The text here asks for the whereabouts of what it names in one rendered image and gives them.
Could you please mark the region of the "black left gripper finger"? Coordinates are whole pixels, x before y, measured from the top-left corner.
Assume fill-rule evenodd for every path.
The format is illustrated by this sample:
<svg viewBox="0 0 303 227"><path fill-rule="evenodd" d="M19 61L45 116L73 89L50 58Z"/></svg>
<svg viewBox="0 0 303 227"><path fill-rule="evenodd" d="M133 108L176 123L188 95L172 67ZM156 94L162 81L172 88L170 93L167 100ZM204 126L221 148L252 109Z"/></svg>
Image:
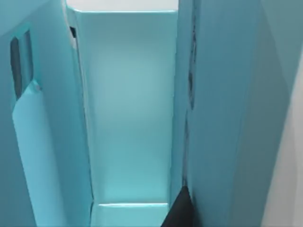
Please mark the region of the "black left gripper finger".
<svg viewBox="0 0 303 227"><path fill-rule="evenodd" d="M161 227L192 227L192 201L187 186L183 186Z"/></svg>

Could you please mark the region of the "grey-blue book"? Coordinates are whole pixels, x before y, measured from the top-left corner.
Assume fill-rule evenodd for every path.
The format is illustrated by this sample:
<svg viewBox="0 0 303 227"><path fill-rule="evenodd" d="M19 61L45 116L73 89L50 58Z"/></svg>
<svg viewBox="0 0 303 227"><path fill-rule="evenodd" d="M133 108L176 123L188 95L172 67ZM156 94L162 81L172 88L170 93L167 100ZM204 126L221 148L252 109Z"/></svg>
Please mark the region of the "grey-blue book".
<svg viewBox="0 0 303 227"><path fill-rule="evenodd" d="M261 227L303 45L303 0L201 0L189 181L203 227Z"/></svg>

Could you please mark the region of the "light blue rack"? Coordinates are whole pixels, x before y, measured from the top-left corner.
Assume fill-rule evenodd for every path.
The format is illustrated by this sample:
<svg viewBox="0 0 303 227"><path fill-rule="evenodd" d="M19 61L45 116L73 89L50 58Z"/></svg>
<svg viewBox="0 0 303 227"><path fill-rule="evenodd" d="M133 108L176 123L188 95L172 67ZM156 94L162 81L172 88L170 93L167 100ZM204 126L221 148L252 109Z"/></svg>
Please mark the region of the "light blue rack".
<svg viewBox="0 0 303 227"><path fill-rule="evenodd" d="M178 0L0 0L0 227L162 227Z"/></svg>

